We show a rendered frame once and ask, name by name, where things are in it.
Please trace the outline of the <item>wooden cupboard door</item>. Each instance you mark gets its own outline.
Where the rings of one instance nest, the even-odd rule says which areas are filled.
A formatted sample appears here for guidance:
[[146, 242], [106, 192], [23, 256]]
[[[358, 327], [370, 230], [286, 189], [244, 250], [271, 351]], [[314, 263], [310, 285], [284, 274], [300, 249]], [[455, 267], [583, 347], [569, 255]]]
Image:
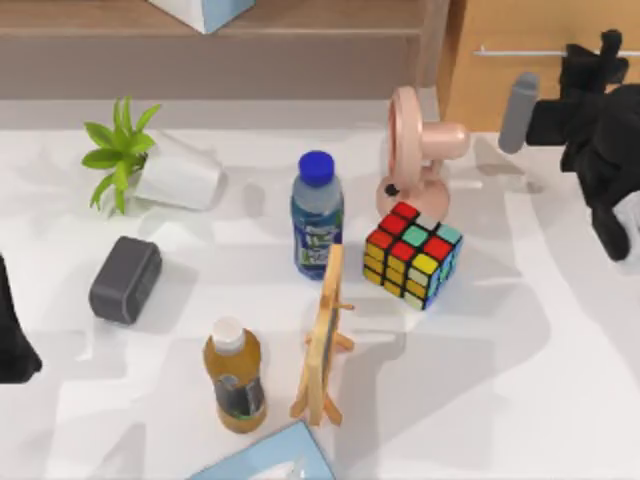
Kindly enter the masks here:
[[[640, 50], [640, 0], [450, 0], [437, 74], [440, 117], [469, 130], [500, 129], [511, 86], [523, 72], [539, 76], [544, 98], [559, 94], [561, 56], [480, 57], [474, 50], [593, 51], [617, 29], [621, 50]], [[626, 57], [626, 82], [640, 83], [640, 58]]]

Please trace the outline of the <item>pink desk fan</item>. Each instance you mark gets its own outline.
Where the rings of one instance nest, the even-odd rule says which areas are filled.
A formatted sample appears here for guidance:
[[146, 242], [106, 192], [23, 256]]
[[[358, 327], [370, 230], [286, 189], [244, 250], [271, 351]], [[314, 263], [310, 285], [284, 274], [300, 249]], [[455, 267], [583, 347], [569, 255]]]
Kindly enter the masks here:
[[441, 169], [446, 160], [466, 155], [469, 132], [460, 123], [424, 121], [417, 91], [411, 86], [394, 91], [388, 129], [388, 174], [376, 190], [379, 215], [406, 202], [433, 220], [444, 220], [450, 193]]

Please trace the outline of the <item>multicoloured puzzle cube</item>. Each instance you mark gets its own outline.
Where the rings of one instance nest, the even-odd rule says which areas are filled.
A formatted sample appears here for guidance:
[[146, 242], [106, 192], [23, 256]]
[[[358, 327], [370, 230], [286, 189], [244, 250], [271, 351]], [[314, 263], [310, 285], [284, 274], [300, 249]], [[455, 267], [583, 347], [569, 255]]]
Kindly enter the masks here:
[[463, 243], [457, 229], [399, 202], [367, 236], [363, 274], [409, 306], [425, 310], [455, 272]]

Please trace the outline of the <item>clear bottle with blue cap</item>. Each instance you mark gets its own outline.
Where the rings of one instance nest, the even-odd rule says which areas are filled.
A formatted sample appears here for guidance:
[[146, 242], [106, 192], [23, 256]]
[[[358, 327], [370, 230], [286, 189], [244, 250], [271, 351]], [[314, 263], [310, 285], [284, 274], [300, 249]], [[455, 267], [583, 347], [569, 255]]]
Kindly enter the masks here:
[[311, 280], [322, 280], [329, 249], [342, 243], [344, 195], [334, 158], [311, 150], [298, 160], [291, 193], [294, 263]]

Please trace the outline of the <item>wooden framed blackboard on stand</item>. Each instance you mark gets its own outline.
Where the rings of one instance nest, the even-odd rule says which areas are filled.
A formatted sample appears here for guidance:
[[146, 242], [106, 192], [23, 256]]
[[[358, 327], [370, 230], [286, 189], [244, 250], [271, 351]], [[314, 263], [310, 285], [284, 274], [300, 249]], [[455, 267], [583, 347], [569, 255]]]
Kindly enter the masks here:
[[338, 331], [341, 311], [354, 309], [353, 305], [341, 300], [343, 265], [344, 246], [333, 244], [329, 249], [315, 323], [305, 337], [306, 353], [296, 397], [289, 408], [291, 418], [308, 413], [311, 426], [319, 426], [324, 417], [336, 426], [343, 420], [328, 393], [335, 352], [351, 352], [355, 345], [352, 339]]

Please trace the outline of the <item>wooden open shelf cupboard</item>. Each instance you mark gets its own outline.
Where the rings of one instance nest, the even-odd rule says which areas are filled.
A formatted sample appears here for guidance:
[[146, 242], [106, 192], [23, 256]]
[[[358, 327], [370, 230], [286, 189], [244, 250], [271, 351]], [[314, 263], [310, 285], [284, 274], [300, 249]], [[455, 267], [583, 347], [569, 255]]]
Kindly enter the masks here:
[[0, 99], [378, 99], [430, 86], [450, 0], [257, 0], [204, 35], [147, 0], [0, 0]]

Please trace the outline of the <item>light blue and white box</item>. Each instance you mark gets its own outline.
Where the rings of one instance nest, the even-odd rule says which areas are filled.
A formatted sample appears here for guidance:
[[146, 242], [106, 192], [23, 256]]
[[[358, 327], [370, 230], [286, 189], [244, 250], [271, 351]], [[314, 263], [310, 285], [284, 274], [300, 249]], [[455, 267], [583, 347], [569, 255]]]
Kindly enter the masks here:
[[201, 34], [211, 34], [251, 9], [256, 0], [147, 0]]

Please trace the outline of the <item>white pot with green plant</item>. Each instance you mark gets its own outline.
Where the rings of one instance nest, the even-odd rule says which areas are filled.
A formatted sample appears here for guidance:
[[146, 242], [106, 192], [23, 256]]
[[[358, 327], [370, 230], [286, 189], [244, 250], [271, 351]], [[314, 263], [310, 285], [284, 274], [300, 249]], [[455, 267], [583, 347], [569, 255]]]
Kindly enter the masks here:
[[110, 127], [93, 121], [84, 130], [95, 144], [81, 164], [103, 170], [89, 206], [100, 209], [105, 193], [113, 194], [114, 208], [124, 214], [127, 194], [151, 202], [191, 210], [206, 210], [214, 203], [223, 169], [217, 160], [165, 131], [147, 127], [160, 104], [132, 117], [129, 96], [114, 101]]

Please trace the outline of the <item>yellow bottle with white cap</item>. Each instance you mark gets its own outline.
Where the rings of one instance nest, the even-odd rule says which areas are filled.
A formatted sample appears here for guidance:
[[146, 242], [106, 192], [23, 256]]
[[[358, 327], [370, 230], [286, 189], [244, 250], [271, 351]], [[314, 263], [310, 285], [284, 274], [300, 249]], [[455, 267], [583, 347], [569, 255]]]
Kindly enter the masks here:
[[261, 344], [233, 317], [218, 319], [203, 348], [222, 424], [238, 434], [255, 431], [267, 413], [261, 382]]

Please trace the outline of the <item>light blue tissue box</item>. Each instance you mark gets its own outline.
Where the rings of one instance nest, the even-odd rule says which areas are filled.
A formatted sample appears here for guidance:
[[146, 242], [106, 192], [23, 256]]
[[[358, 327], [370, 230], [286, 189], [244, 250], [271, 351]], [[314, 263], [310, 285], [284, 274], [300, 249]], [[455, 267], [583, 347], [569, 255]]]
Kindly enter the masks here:
[[254, 442], [187, 480], [336, 480], [304, 420]]

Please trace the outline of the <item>dark grey rounded box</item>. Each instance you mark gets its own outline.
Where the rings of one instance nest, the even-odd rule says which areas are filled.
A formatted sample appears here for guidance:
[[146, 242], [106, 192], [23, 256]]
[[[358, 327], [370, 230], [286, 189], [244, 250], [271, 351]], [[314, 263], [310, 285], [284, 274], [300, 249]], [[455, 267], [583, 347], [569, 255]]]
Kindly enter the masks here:
[[89, 289], [94, 315], [123, 325], [134, 324], [156, 285], [162, 264], [155, 243], [119, 237]]

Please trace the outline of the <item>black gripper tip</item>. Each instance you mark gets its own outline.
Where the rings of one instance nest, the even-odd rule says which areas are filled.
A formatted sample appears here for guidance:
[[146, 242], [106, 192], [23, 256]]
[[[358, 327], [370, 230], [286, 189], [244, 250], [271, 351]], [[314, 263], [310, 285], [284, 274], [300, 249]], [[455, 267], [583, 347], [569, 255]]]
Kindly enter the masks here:
[[42, 361], [24, 334], [0, 254], [0, 384], [23, 384], [42, 369]]

